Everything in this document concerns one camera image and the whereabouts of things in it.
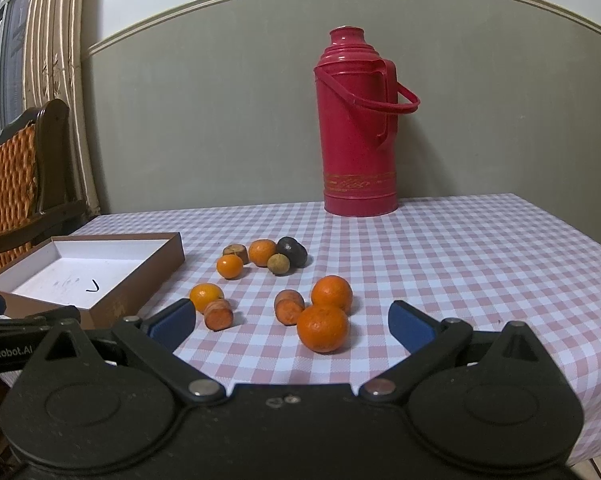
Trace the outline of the carrot piece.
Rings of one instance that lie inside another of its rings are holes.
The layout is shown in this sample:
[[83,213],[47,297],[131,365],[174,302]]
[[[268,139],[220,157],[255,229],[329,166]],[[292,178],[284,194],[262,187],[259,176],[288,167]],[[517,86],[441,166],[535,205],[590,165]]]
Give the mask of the carrot piece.
[[281,290],[274,299],[276,319],[283,325],[296,325],[303,309],[305,309],[305,300],[296,290]]
[[220,332],[233,324],[233,310],[228,300],[217,299],[209,302],[204,311],[204,322],[209,330]]

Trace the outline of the large front tangerine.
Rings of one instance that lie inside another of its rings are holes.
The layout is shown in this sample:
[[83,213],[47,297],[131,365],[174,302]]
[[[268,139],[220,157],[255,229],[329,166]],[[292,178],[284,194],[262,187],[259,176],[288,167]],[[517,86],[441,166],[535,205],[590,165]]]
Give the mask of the large front tangerine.
[[315,304],[303,310],[296,327],[301,343],[315,353],[334,352],[349,336],[348,316],[333,306]]

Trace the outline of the large tangerine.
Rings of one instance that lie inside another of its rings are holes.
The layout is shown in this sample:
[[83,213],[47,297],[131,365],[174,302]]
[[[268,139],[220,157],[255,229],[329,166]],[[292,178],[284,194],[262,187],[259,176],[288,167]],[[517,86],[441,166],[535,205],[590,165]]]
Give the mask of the large tangerine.
[[311,302],[318,306],[337,307],[349,315],[353,303],[353,292],[350,284],[340,276],[328,275],[320,278],[311,290]]
[[348,316],[333,306],[315,304],[303,310],[296,327],[301,343],[315,353],[334,352],[349,336]]

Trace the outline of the small kumquat orange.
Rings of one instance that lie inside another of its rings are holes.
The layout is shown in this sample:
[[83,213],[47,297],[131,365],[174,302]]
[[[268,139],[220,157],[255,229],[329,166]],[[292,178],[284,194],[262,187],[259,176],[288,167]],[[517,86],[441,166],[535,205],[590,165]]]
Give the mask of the small kumquat orange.
[[223,255],[217,260],[216,269],[218,274],[226,280],[235,280],[241,276],[244,262],[238,255]]

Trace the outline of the medium back tangerine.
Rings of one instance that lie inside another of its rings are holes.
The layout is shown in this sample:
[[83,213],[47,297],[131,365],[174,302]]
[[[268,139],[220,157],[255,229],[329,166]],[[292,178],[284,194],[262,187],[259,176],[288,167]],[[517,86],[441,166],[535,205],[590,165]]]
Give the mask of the medium back tangerine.
[[266,268],[269,259],[276,254],[276,242],[273,240],[254,240],[248,247],[248,258],[250,262],[259,268]]

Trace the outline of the brown white cardboard box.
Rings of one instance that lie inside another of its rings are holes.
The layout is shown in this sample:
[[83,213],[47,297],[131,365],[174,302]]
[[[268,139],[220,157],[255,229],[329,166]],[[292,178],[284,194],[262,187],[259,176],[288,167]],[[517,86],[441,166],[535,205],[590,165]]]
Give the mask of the brown white cardboard box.
[[73,306],[82,327],[107,328],[138,313],[184,261],[178,232],[52,237],[0,271],[0,297],[9,318]]

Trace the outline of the pink checkered tablecloth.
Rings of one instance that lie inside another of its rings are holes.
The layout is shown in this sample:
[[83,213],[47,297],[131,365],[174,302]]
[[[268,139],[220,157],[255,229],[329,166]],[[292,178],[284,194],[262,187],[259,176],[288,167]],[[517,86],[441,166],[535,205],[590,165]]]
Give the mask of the pink checkered tablecloth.
[[[178,232],[186,261],[145,306],[153,313],[218,285],[236,324],[219,333],[197,326],[178,357],[227,387],[326,384],[359,387],[397,364],[404,348],[389,334],[398,299],[433,318],[462,318],[477,330],[527,323],[562,369],[585,410],[571,458],[601,455],[601,245],[513,194],[408,200],[373,218],[328,214],[319,203],[109,214],[87,235]],[[296,238],[308,260],[276,276],[244,264],[239,278],[216,269],[223,248],[254,240]],[[351,329],[345,349],[320,356],[276,321],[283,289],[308,295],[320,278],[351,286]]]

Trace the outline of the wooden wicker sofa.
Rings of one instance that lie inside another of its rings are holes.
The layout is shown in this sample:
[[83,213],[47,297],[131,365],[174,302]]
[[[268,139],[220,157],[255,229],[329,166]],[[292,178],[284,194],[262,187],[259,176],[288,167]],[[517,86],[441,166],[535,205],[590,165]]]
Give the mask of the wooden wicker sofa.
[[69,147],[69,107],[28,108],[0,134],[0,270],[88,213]]

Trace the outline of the red thermos flask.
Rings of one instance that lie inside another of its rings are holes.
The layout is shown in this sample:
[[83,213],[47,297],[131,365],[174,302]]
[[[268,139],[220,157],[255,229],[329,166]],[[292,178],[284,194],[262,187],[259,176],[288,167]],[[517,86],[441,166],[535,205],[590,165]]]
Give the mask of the red thermos flask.
[[343,217],[374,217],[398,207],[398,119],[419,97],[398,81],[396,65],[341,26],[314,67],[324,207]]

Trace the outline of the beige striped curtain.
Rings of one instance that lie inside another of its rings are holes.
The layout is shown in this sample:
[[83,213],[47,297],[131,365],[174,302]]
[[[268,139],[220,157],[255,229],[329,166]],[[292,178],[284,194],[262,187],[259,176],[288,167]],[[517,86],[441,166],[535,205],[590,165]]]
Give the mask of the beige striped curtain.
[[81,19],[84,0],[30,0],[24,40],[24,104],[53,99],[69,107],[74,182],[88,211],[101,211],[91,165],[82,87]]

